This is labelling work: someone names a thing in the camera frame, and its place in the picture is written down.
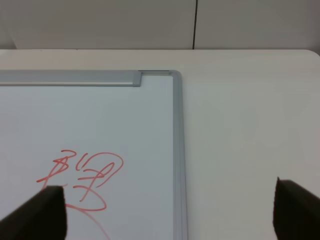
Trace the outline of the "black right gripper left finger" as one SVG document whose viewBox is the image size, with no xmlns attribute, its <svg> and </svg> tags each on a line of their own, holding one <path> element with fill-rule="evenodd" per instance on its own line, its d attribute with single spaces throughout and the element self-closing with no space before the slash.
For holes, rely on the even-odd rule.
<svg viewBox="0 0 320 240">
<path fill-rule="evenodd" d="M 0 221 L 2 240 L 64 240 L 67 236 L 64 188 L 47 186 Z"/>
</svg>

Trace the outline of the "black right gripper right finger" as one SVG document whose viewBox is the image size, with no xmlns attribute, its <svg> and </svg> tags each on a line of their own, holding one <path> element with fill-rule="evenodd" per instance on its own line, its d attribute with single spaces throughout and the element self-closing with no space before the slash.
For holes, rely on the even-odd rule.
<svg viewBox="0 0 320 240">
<path fill-rule="evenodd" d="M 318 240 L 320 198 L 292 180 L 278 178 L 272 223 L 278 240 Z"/>
</svg>

